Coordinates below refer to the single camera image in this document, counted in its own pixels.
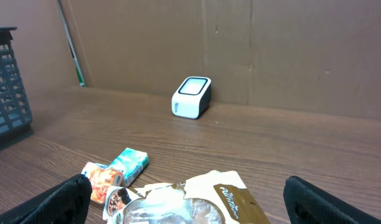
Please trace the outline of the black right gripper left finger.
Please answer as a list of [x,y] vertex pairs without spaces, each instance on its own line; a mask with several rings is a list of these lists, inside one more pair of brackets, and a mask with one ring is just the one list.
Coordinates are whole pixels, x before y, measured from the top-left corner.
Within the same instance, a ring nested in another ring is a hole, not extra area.
[[0,214],[0,224],[84,224],[91,194],[89,179],[77,174]]

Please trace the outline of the teal tissue pack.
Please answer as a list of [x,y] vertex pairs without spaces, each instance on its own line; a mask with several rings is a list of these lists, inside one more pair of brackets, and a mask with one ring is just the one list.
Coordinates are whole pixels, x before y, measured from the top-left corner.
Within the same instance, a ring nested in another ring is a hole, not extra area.
[[129,187],[148,164],[149,156],[146,152],[127,147],[108,167],[122,172],[123,186]]

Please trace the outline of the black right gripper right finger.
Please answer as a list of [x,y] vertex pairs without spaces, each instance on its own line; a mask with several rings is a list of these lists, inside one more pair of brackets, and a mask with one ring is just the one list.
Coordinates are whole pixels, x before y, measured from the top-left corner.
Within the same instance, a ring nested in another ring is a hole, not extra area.
[[298,176],[285,182],[283,198],[291,224],[381,224],[381,220]]

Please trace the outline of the orange tissue pack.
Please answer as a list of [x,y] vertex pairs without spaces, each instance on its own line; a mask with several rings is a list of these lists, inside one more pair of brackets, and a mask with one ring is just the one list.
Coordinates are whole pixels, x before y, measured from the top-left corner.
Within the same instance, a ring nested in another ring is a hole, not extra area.
[[91,183],[91,201],[99,204],[105,203],[108,188],[120,186],[123,180],[122,171],[93,162],[87,162],[81,174],[87,177]]

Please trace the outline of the brown snack pouch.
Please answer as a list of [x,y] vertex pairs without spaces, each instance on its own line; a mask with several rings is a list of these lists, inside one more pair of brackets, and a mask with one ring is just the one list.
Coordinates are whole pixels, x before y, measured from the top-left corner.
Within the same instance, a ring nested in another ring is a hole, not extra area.
[[269,220],[235,171],[212,170],[176,184],[109,187],[108,223],[257,223]]

